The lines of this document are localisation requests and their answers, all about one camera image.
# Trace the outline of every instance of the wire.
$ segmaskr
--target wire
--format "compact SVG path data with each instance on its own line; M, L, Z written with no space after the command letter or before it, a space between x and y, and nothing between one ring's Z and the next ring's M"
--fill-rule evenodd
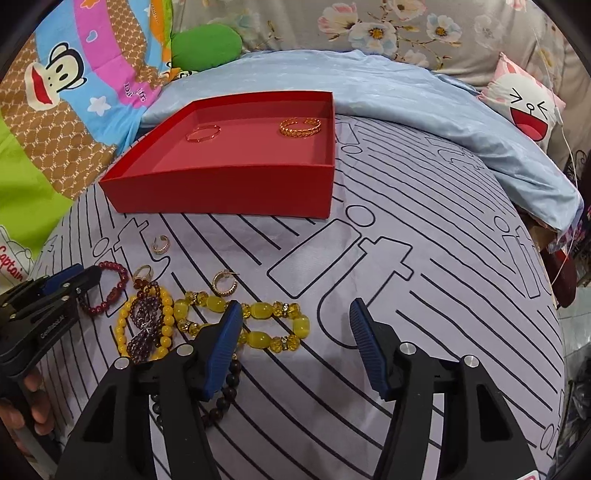
M573 151L570 149L570 145L569 145L568 140L566 140L566 135L564 134L564 121L562 120L562 115L560 114L560 110L558 109L558 106L556 105L556 94L554 93L554 86L553 86L552 77L550 75L550 71L548 70L548 65L546 63L546 59L544 57L544 54L542 53L542 46L540 45L540 39L538 38L538 34L535 32L535 28L531 24L530 17L528 17L528 20L530 20L531 31L534 33L535 43L538 47L538 53L540 54L540 57L542 58L542 63L544 64L544 68L546 69L546 73L548 74L548 83L550 84L550 91L552 92L552 102L554 103L554 114L556 115L556 117L559 120L560 130L562 132L562 138L564 138L564 143L566 144L566 148L569 149L570 162L571 162L571 165L573 166L574 187L578 191L579 190L579 181L577 179L577 170L576 170L576 166L574 164L574 155L573 155ZM563 269L564 265L566 264L566 261L569 259L570 252L574 246L575 233L576 233L576 229L573 231L573 237L570 240L570 246L569 246L568 251L566 252L566 256L564 257L564 261L562 262L562 265L558 269L558 273L556 274L554 280L550 284L550 287L554 287L554 283L556 282L556 280L558 280L558 276L562 272L562 269Z

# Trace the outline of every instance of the red object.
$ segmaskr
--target red object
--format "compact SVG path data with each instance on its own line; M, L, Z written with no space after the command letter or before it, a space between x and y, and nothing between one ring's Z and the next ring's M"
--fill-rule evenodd
M123 265L118 264L116 262L100 262L99 268L101 270L112 270L114 272L119 273L120 282L117 284L116 287L113 287L111 292L107 295L106 301L102 302L96 307L91 307L86 303L86 301L82 300L82 297L80 298L80 307L91 317L106 312L107 308L109 308L109 305L114 304L117 301L117 299L121 296L121 292L125 290L125 284L129 279L127 269Z
M318 118L304 138L281 121ZM199 126L214 138L189 142ZM335 174L331 92L261 92L197 100L133 146L99 182L119 213L244 213L328 218Z

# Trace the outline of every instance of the cartoon monkey face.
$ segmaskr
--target cartoon monkey face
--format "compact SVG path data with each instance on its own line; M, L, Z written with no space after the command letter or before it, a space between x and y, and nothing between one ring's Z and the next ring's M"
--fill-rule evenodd
M66 42L58 43L49 55L49 63L31 63L25 71L27 102L35 110L49 110L60 103L59 93L86 83L81 55Z

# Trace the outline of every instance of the pillow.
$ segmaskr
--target pillow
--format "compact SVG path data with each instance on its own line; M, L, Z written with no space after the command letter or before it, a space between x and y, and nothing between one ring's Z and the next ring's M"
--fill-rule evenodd
M504 53L492 81L478 98L511 121L546 152L554 128L556 106L562 112L566 104L529 73L510 61Z

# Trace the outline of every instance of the crystal bead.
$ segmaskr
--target crystal bead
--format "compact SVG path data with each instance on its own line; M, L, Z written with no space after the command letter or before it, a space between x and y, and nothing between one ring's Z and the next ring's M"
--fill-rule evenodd
M189 330L189 322L187 320L179 320L177 322L177 328L179 332L187 333Z
M267 320L273 315L273 307L265 301L258 301L251 306L252 318L257 320Z
M243 328L242 331L240 332L240 336L238 337L238 345L244 345L246 343L246 341L248 340L248 334L246 332L246 330Z
M204 307L207 304L207 297L209 297L209 295L206 291L200 291L197 294L197 303L200 307Z
M296 351L300 347L300 339L295 335L287 337L287 348L292 352Z
M212 312L223 313L226 309L226 300L221 297L210 296L207 297L207 308Z
M189 314L189 304L185 299L176 300L174 302L174 318L177 320L184 320Z
M296 318L300 314L300 305L298 303L290 303L287 309L287 316L290 319Z
M310 319L300 313L299 316L294 318L291 329L298 338L306 338L310 334Z
M271 350L271 352L273 353L280 353L282 348L281 348L281 338L279 337L273 337L271 339L271 344L269 345L269 350Z
M271 344L271 337L265 332L249 332L246 336L246 340L248 341L248 345L252 348L267 348Z
M169 325L164 325L162 327L162 335L165 337L172 337L173 335L173 328Z
M283 304L280 301L276 301L273 303L273 315L276 317L280 317L281 313L283 312Z
M199 333L199 330L201 330L200 325L197 325L197 323L190 322L189 335L196 337L197 334Z
M248 303L241 303L242 306L242 318L247 319L251 315L251 306Z

